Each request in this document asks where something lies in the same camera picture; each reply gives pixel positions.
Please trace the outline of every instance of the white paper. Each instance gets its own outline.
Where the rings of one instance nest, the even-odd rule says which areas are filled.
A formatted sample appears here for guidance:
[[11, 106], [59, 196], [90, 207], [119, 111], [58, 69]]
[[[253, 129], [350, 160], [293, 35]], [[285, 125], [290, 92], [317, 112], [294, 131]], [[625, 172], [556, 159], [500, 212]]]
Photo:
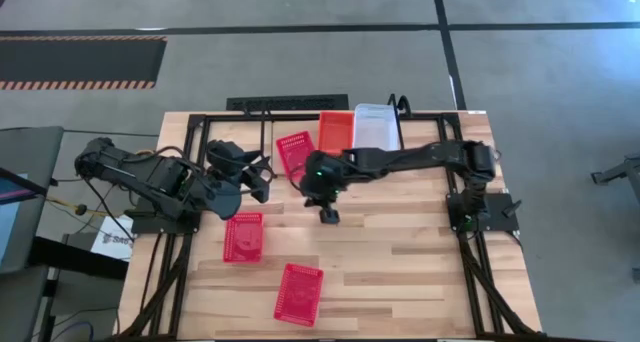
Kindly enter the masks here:
[[[127, 216], [118, 217], [118, 222], [130, 235], [133, 220]], [[118, 227], [111, 217], [105, 217], [96, 240], [93, 241], [91, 252], [109, 256], [117, 259], [128, 260], [133, 252], [133, 242], [129, 240], [124, 232]]]

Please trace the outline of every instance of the black stand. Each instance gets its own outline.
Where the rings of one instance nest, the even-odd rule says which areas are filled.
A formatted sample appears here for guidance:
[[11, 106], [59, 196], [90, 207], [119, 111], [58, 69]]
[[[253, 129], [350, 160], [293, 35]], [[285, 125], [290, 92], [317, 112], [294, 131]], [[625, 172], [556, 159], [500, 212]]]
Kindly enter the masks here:
[[29, 254], [29, 264], [46, 265], [90, 276], [124, 280], [129, 263], [101, 254], [67, 246], [42, 237], [35, 237]]
[[515, 215], [515, 208], [518, 202], [513, 203], [511, 195], [508, 193], [488, 193], [485, 196], [490, 217], [484, 220], [467, 218], [461, 211], [462, 195], [452, 193], [447, 195], [447, 209], [449, 212], [449, 223], [451, 229], [456, 232], [479, 232], [479, 231], [517, 231], [518, 219]]
[[[606, 186], [609, 181], [616, 178], [628, 178], [636, 194], [636, 199], [640, 203], [640, 176], [638, 176], [638, 168], [640, 168], [640, 154], [625, 156], [624, 162], [610, 168], [604, 172], [594, 172], [591, 174], [593, 183], [599, 186]], [[640, 266], [631, 270], [633, 281], [640, 284]]]

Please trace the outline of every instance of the black mat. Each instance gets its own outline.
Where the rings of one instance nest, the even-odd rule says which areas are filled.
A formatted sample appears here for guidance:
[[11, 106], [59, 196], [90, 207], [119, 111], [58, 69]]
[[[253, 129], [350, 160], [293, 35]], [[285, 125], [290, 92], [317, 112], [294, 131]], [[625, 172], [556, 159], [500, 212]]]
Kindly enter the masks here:
[[262, 111], [263, 104], [266, 104], [265, 109], [269, 111], [348, 110], [349, 96], [337, 94], [227, 98], [227, 111]]
[[148, 89], [167, 44], [156, 36], [0, 37], [0, 89]]

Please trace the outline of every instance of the hazard stripe mat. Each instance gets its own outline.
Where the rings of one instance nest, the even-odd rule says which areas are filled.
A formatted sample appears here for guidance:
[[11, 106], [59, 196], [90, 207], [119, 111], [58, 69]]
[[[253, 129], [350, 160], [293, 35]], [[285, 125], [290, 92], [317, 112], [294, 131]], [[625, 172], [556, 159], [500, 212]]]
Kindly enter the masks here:
[[0, 90], [149, 89], [166, 37], [0, 37]]

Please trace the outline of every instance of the black bracket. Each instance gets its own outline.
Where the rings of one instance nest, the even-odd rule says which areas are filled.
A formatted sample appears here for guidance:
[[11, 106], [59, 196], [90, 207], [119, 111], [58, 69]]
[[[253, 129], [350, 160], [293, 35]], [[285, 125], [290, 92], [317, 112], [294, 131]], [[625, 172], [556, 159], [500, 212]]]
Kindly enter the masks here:
[[478, 220], [466, 216], [462, 211], [462, 195], [452, 193], [447, 195], [447, 209], [451, 229], [458, 232], [476, 231], [517, 231], [518, 218], [515, 210], [520, 201], [513, 203], [508, 193], [487, 193], [485, 195], [489, 210], [489, 218]]
[[393, 105], [393, 113], [396, 116], [396, 128], [398, 129], [398, 139], [400, 140], [400, 149], [404, 149], [404, 137], [402, 137], [402, 126], [400, 126], [400, 111], [404, 111], [404, 115], [408, 118], [413, 117], [411, 113], [411, 105], [409, 100], [404, 95], [400, 97], [400, 101], [396, 102], [396, 95], [392, 93], [389, 96], [387, 105]]
[[205, 118], [207, 118], [207, 115], [189, 115], [189, 121], [187, 122], [187, 128], [188, 129], [196, 128], [199, 124], [204, 122]]
[[132, 212], [135, 213], [131, 232], [136, 234], [189, 234], [198, 232], [200, 228], [201, 213], [183, 214], [177, 221], [170, 221], [156, 216], [153, 204], [144, 198], [140, 198], [138, 205]]
[[460, 128], [460, 115], [457, 113], [443, 113], [442, 118], [454, 128]]

